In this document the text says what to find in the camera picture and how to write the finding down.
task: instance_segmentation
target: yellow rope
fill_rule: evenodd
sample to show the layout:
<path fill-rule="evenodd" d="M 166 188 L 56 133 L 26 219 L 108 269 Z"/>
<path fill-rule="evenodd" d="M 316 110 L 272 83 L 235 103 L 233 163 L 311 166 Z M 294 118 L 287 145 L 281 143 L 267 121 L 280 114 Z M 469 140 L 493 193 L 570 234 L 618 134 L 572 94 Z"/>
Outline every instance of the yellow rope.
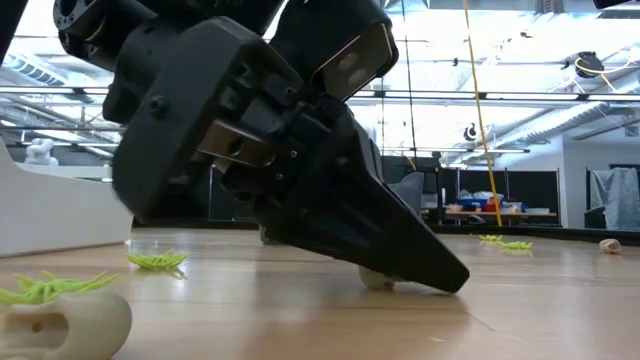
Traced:
<path fill-rule="evenodd" d="M 476 108 L 478 109 L 478 122 L 480 123 L 480 134 L 482 135 L 482 145 L 484 147 L 484 156 L 487 158 L 487 166 L 489 168 L 489 182 L 491 183 L 491 192 L 493 193 L 493 201 L 496 207 L 496 216 L 498 217 L 498 226 L 502 227 L 502 216 L 500 214 L 500 199 L 496 191 L 496 182 L 493 176 L 493 166 L 491 165 L 491 155 L 489 155 L 489 147 L 487 146 L 487 136 L 484 133 L 484 125 L 482 124 L 482 111 L 480 110 L 480 92 L 478 91 L 478 77 L 476 76 L 476 62 L 473 56 L 473 45 L 471 44 L 471 24 L 469 22 L 469 0 L 462 0 L 464 6 L 464 17 L 467 22 L 467 39 L 469 40 L 469 55 L 471 57 L 471 75 L 473 76 L 473 91 L 476 95 Z"/>

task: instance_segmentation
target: screw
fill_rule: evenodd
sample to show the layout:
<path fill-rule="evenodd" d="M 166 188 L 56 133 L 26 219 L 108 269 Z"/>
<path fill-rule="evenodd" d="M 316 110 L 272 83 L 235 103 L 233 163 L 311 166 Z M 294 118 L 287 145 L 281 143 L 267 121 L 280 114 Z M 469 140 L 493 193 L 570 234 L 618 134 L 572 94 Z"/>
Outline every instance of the screw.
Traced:
<path fill-rule="evenodd" d="M 156 119 L 162 119 L 169 110 L 169 102 L 164 96 L 156 95 L 149 101 L 149 112 Z"/>

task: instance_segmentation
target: fluorescent light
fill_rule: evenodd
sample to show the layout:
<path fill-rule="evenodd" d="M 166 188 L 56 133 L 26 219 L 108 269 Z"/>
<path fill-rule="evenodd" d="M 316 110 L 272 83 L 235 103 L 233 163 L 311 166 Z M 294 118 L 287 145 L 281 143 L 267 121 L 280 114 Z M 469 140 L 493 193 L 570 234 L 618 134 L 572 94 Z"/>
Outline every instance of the fluorescent light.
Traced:
<path fill-rule="evenodd" d="M 354 96 L 355 97 L 373 97 L 375 96 L 374 91 L 358 91 Z"/>
<path fill-rule="evenodd" d="M 52 138 L 56 138 L 56 139 L 60 139 L 60 140 L 66 140 L 66 141 L 79 141 L 79 140 L 84 140 L 84 138 L 72 134 L 68 131 L 60 131 L 60 130 L 34 130 L 34 132 L 41 134 L 41 135 L 45 135 L 45 136 L 49 136 Z"/>
<path fill-rule="evenodd" d="M 387 150 L 387 151 L 404 151 L 404 152 L 413 152 L 414 150 L 412 148 L 406 148 L 406 147 L 390 147 L 390 148 L 383 148 L 382 150 Z M 463 148 L 423 148 L 423 147 L 418 147 L 415 149 L 415 151 L 417 152 L 469 152 L 471 150 L 469 149 L 463 149 Z"/>
<path fill-rule="evenodd" d="M 78 143 L 78 146 L 89 146 L 89 147 L 118 147 L 119 144 L 110 144 L 110 143 Z"/>
<path fill-rule="evenodd" d="M 629 95 L 629 94 L 589 95 L 589 100 L 594 100 L 594 101 L 640 101 L 640 95 Z"/>
<path fill-rule="evenodd" d="M 112 153 L 110 153 L 108 151 L 104 151 L 102 149 L 95 148 L 93 146 L 87 146 L 87 150 L 92 151 L 94 154 L 97 154 L 97 155 L 102 155 L 102 156 L 106 156 L 106 157 L 113 157 Z"/>
<path fill-rule="evenodd" d="M 24 146 L 30 146 L 33 145 L 32 142 L 21 142 L 20 144 L 24 145 Z M 69 144 L 69 143 L 62 143 L 62 142 L 55 142 L 53 143 L 53 145 L 55 146 L 72 146 L 73 144 Z"/>
<path fill-rule="evenodd" d="M 489 100 L 576 100 L 578 94 L 488 93 Z"/>
<path fill-rule="evenodd" d="M 484 149 L 474 149 L 473 152 L 484 153 Z M 529 149 L 489 149 L 490 154 L 524 154 L 528 152 Z"/>
<path fill-rule="evenodd" d="M 475 94 L 468 92 L 419 92 L 413 93 L 413 97 L 420 99 L 473 99 Z"/>
<path fill-rule="evenodd" d="M 106 87 L 55 87 L 55 86 L 0 86 L 0 93 L 5 94 L 78 94 L 82 95 L 106 95 L 109 88 Z"/>
<path fill-rule="evenodd" d="M 449 169 L 466 169 L 468 168 L 467 165 L 465 164 L 442 164 L 443 168 L 449 168 Z"/>
<path fill-rule="evenodd" d="M 87 88 L 82 88 L 82 91 L 90 95 L 107 95 L 109 93 L 109 88 L 87 87 Z"/>
<path fill-rule="evenodd" d="M 0 93 L 5 94 L 73 94 L 73 89 L 57 87 L 32 86 L 0 86 Z"/>

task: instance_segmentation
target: cable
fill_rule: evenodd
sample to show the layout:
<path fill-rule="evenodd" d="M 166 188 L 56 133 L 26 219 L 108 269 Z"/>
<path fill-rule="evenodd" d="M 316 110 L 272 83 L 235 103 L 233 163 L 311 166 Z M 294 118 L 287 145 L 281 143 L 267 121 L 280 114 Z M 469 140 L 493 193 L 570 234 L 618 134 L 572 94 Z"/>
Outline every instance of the cable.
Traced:
<path fill-rule="evenodd" d="M 480 134 L 482 135 L 482 145 L 484 147 L 484 155 L 487 158 L 487 167 L 489 168 L 489 182 L 491 183 L 491 192 L 493 193 L 493 201 L 496 207 L 498 227 L 502 227 L 502 216 L 500 214 L 500 199 L 498 199 L 498 192 L 496 191 L 496 182 L 493 176 L 493 166 L 491 165 L 491 155 L 489 155 L 489 147 L 487 146 L 487 136 L 484 132 L 484 125 L 482 124 L 482 110 L 480 109 L 480 92 L 478 91 L 476 61 L 473 56 L 473 45 L 471 44 L 471 23 L 469 21 L 469 0 L 462 0 L 462 6 L 464 6 L 464 17 L 467 22 L 467 39 L 469 40 L 469 56 L 471 57 L 471 75 L 473 76 L 473 91 L 476 95 L 476 108 L 478 109 L 478 122 L 480 123 Z"/>
<path fill-rule="evenodd" d="M 402 4 L 402 22 L 406 26 L 407 24 L 407 14 L 405 11 L 405 3 L 404 0 L 401 2 Z M 409 64 L 409 38 L 407 37 L 407 32 L 404 33 L 404 51 L 405 56 L 407 57 L 407 85 L 409 85 L 409 108 L 411 109 L 411 138 L 413 140 L 413 158 L 418 161 L 418 150 L 416 145 L 416 126 L 413 121 L 413 92 L 411 91 L 411 66 Z"/>
<path fill-rule="evenodd" d="M 607 79 L 607 77 L 604 74 L 600 74 L 600 76 L 602 77 L 602 80 L 604 80 L 604 82 L 606 82 L 607 85 L 609 85 L 609 88 L 611 88 L 611 91 L 613 91 L 614 93 L 618 92 L 618 89 L 616 89 L 615 86 L 613 86 L 611 81 L 609 81 L 609 79 Z"/>

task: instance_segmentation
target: ceiling beam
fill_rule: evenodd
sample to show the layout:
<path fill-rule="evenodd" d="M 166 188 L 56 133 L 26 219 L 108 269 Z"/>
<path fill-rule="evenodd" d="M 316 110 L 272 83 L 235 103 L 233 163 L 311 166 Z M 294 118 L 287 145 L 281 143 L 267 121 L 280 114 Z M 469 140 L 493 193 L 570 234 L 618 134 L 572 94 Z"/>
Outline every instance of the ceiling beam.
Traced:
<path fill-rule="evenodd" d="M 624 129 L 627 126 L 634 125 L 634 124 L 637 124 L 637 123 L 640 123 L 640 118 L 621 120 L 621 121 L 614 122 L 614 123 L 611 123 L 609 125 L 603 126 L 601 128 L 598 128 L 598 129 L 587 131 L 584 134 L 576 135 L 576 136 L 573 137 L 573 140 L 578 140 L 579 141 L 579 140 L 590 139 L 590 138 L 598 136 L 598 135 L 606 134 L 606 133 L 611 132 L 613 130 Z"/>

